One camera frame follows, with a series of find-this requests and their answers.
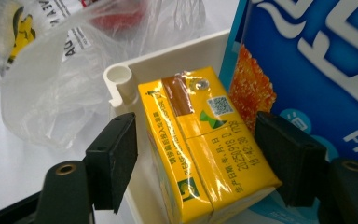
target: white table surface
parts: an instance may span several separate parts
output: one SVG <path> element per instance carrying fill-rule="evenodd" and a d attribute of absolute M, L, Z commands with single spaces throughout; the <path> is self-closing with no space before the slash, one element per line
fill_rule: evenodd
<path fill-rule="evenodd" d="M 206 8 L 205 35 L 230 28 L 238 0 L 203 0 Z M 107 118 L 95 117 L 93 122 L 103 127 Z M 101 130 L 86 130 L 88 138 L 76 142 L 76 148 L 66 152 L 28 144 L 7 130 L 0 112 L 0 209 L 42 189 L 46 171 L 61 161 L 82 160 L 85 149 Z M 120 211 L 96 213 L 97 223 L 122 223 Z"/>

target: clear plastic bag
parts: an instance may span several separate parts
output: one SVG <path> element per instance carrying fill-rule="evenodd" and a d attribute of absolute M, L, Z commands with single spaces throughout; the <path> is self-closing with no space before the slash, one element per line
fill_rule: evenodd
<path fill-rule="evenodd" d="M 107 66 L 198 37 L 204 22 L 202 0 L 0 0 L 4 123 L 26 141 L 70 148 L 108 112 Z"/>

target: white container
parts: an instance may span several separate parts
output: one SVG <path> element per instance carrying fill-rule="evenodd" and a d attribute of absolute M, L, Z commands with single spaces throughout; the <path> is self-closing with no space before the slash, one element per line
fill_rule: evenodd
<path fill-rule="evenodd" d="M 169 223 L 159 188 L 158 173 L 153 164 L 145 127 L 145 114 L 137 93 L 137 84 L 169 77 L 182 71 L 192 71 L 211 66 L 219 74 L 226 49 L 229 30 L 208 35 L 184 44 L 157 51 L 124 63 L 117 63 L 105 70 L 104 80 L 112 100 L 111 117 L 126 111 L 136 114 L 138 135 L 138 160 L 119 212 L 126 223 Z M 249 210 L 227 223 L 280 223 L 261 217 Z"/>

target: qr code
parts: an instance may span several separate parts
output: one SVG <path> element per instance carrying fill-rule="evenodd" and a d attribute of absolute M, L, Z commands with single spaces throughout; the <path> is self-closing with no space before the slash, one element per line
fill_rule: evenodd
<path fill-rule="evenodd" d="M 226 96 L 218 96 L 208 100 L 208 105 L 215 116 L 234 112 Z"/>

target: yellow juice box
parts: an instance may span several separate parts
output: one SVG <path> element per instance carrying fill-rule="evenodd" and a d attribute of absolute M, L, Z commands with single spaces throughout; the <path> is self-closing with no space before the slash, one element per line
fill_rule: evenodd
<path fill-rule="evenodd" d="M 280 186 L 212 67 L 139 85 L 171 223 L 219 223 Z"/>

